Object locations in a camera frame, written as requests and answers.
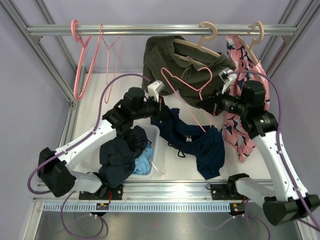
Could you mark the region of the navy drawstring shorts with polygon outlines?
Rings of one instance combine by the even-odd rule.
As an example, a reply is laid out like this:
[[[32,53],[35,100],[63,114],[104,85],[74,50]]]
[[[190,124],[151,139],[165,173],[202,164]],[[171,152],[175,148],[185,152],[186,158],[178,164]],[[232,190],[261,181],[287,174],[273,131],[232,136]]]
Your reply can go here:
[[[179,113],[178,108],[172,108],[171,118],[160,121],[153,117],[150,123],[159,128],[160,136],[169,146],[178,150],[179,157],[195,156],[197,171],[205,180],[220,176],[226,154],[222,133],[214,126],[187,124]]]

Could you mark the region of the thin pink wire hanger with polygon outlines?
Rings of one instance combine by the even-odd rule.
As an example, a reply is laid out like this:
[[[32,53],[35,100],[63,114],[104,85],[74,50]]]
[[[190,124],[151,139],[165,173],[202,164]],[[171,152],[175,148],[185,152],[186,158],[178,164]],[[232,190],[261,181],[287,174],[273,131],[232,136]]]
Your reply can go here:
[[[99,24],[99,36],[103,41],[103,44],[106,47],[107,50],[107,59],[106,59],[106,84],[108,85],[109,82],[109,70],[110,70],[110,56],[111,56],[111,49],[113,48],[114,45],[117,44],[118,41],[120,41],[120,47],[119,47],[119,53],[118,56],[116,58],[116,63],[115,63],[115,68],[114,68],[114,72],[113,72],[113,77],[116,77],[117,72],[118,72],[118,67],[122,58],[122,52],[123,52],[123,48],[124,48],[124,43],[125,43],[125,39],[122,36],[117,36],[116,39],[111,43],[108,44],[107,41],[104,39],[103,37],[103,33],[102,33],[102,27],[103,27],[103,23]]]
[[[195,120],[195,122],[197,123],[197,125],[200,127],[200,129],[206,133],[206,130],[204,129],[204,127],[200,124],[200,122],[197,120],[197,118],[195,117],[195,115],[191,112],[190,110],[190,107],[189,105],[182,99],[182,97],[180,96],[179,93],[177,93],[177,90],[173,87],[173,85],[171,84],[171,82],[169,81],[169,79],[166,77],[166,73],[169,74],[169,76],[173,79],[176,79],[178,80],[180,83],[183,83],[185,86],[187,86],[188,88],[190,88],[191,90],[195,91],[198,93],[198,96],[199,96],[199,99],[202,101],[203,100],[203,96],[202,96],[202,91],[205,89],[205,87],[210,83],[212,82],[213,80],[213,73],[212,71],[206,67],[206,66],[203,66],[201,68],[199,68],[197,71],[200,72],[200,71],[208,71],[209,73],[209,79],[208,81],[203,85],[201,86],[200,88],[195,88],[193,87],[192,85],[190,85],[189,83],[185,82],[184,80],[182,80],[181,78],[173,75],[167,68],[165,67],[162,67],[160,72],[161,72],[161,75],[163,76],[163,78],[165,79],[165,81],[168,83],[168,85],[170,86],[170,88],[173,90],[173,92],[175,93],[175,95],[179,98],[179,100],[183,103],[183,105],[186,107],[186,109],[188,110],[189,114],[192,116],[192,118]]]

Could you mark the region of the light blue shorts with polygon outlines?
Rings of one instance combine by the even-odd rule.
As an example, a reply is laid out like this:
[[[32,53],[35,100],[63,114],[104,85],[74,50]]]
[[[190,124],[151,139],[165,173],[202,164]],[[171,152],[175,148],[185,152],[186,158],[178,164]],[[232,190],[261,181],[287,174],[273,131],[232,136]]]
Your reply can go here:
[[[154,148],[150,141],[147,142],[146,148],[141,155],[135,159],[134,175],[148,175],[151,171],[151,159],[154,155]]]

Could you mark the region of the dark navy shorts with zipper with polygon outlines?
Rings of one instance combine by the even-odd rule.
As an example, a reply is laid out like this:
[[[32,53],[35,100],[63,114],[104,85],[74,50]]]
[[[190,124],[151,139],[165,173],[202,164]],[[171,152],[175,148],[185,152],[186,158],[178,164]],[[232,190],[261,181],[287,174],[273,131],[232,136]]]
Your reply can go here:
[[[104,143],[99,149],[98,174],[109,188],[115,189],[135,170],[135,160],[140,157],[148,144],[143,128],[136,125],[116,138]]]

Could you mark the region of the thick pink plastic hanger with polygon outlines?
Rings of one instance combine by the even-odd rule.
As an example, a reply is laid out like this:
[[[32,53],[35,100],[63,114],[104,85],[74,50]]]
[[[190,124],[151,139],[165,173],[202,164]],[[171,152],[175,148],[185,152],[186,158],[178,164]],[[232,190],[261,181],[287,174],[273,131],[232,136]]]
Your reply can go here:
[[[77,34],[76,27],[78,26],[78,24],[79,24],[79,21],[74,19],[74,20],[71,21],[70,28],[71,28],[71,34],[72,34],[73,39],[77,43],[79,43],[81,45],[81,53],[80,53],[80,57],[79,57],[79,60],[78,60],[77,70],[76,70],[76,74],[75,74],[74,87],[73,87],[74,98],[77,101],[80,101],[80,100],[82,100],[82,98],[83,98],[83,96],[84,96],[84,94],[86,92],[88,83],[90,81],[92,72],[94,70],[96,59],[97,59],[97,56],[98,56],[98,51],[99,51],[99,48],[100,48],[101,38],[99,36],[97,37],[97,44],[96,44],[95,52],[94,52],[94,55],[92,57],[92,61],[91,61],[91,64],[90,64],[90,67],[89,67],[89,70],[88,70],[88,73],[87,73],[87,78],[84,81],[84,84],[83,84],[83,87],[82,87],[80,93],[78,93],[78,88],[80,86],[80,76],[81,76],[81,72],[82,72],[82,66],[83,66],[83,63],[84,63],[85,54],[86,54],[88,45],[89,45],[89,43],[90,43],[90,41],[92,39],[92,36],[90,35],[84,41],[83,38],[80,35]]]

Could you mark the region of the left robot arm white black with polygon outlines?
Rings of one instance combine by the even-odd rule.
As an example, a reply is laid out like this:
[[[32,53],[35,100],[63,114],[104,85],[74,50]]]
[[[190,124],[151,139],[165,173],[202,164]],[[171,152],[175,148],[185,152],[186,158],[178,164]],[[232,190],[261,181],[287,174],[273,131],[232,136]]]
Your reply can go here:
[[[162,87],[154,83],[148,86],[149,97],[139,87],[131,87],[116,105],[104,115],[98,115],[97,123],[83,135],[66,145],[39,153],[37,176],[56,198],[71,191],[89,192],[100,200],[108,188],[94,173],[75,171],[75,167],[95,149],[113,140],[133,126],[133,122],[145,118],[169,117],[169,109],[160,96]]]

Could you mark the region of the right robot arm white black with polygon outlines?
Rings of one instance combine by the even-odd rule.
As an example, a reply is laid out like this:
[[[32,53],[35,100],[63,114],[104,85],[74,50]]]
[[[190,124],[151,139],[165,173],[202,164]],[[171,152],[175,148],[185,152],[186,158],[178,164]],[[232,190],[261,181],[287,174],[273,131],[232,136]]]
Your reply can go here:
[[[290,163],[282,137],[278,132],[275,116],[264,109],[266,90],[259,81],[249,80],[243,84],[239,96],[231,96],[222,89],[197,103],[212,115],[223,111],[240,117],[249,138],[259,150],[273,182],[270,190],[249,175],[239,173],[228,178],[226,192],[233,199],[241,195],[258,204],[273,226],[305,218],[320,205],[320,198],[310,194],[298,180]]]

